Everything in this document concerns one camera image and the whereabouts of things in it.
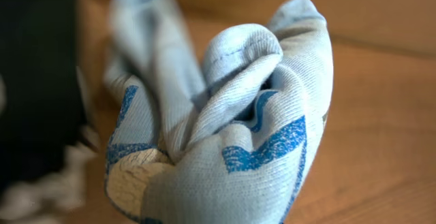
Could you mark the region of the light blue printed t-shirt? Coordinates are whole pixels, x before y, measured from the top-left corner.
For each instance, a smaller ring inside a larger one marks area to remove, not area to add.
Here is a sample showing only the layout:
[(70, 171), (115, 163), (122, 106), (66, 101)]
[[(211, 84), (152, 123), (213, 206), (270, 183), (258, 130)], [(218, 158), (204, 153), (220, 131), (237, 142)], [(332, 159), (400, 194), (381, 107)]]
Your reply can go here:
[(105, 192), (138, 223), (282, 223), (320, 145), (332, 47), (310, 0), (225, 29), (198, 62), (175, 0), (112, 0), (121, 103)]

